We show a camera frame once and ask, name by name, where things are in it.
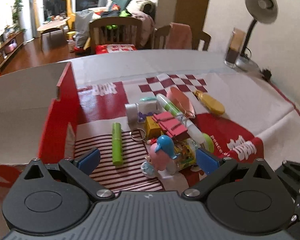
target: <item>wooden floor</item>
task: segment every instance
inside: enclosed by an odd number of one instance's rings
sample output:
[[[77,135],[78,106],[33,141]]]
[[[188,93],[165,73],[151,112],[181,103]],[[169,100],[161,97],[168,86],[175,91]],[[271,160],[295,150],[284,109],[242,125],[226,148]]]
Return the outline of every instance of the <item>wooden floor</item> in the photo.
[[[66,38],[62,31],[58,31],[51,33],[51,37],[49,37],[49,34],[43,35],[42,51],[40,48],[40,38],[21,46],[16,55],[11,57],[0,71],[3,75],[29,67],[81,56],[75,55],[74,52],[69,52]]]

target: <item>lamp arm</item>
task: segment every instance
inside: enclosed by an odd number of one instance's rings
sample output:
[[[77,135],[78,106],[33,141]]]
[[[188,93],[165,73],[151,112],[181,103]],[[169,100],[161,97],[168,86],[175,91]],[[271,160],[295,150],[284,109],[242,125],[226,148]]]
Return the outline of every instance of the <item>lamp arm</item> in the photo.
[[[250,23],[249,29],[247,31],[246,39],[244,40],[244,44],[243,44],[243,47],[242,47],[242,50],[241,50],[241,53],[240,53],[241,57],[245,56],[245,51],[247,49],[247,45],[248,45],[252,30],[253,30],[254,26],[256,25],[256,23],[257,23],[256,19],[253,19],[252,22]]]

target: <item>pink towel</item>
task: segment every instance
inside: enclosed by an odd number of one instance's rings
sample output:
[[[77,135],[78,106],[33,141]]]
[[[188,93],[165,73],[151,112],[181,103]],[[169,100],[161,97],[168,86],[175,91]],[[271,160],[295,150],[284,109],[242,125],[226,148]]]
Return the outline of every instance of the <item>pink towel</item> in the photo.
[[[192,49],[192,33],[189,25],[170,23],[166,49]]]

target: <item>silver tape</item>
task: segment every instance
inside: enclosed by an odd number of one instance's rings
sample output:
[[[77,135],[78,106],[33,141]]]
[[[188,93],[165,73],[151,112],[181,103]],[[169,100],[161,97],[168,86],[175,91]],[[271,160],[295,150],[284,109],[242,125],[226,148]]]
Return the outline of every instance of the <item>silver tape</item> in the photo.
[[[138,106],[137,104],[125,104],[128,123],[135,123],[138,121]]]

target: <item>green lip balm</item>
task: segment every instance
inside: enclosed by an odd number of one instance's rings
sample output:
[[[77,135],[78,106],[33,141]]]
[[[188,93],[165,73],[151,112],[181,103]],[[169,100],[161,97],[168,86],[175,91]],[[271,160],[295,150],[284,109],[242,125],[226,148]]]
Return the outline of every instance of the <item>green lip balm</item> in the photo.
[[[118,122],[112,124],[112,163],[115,166],[123,164],[121,124]]]

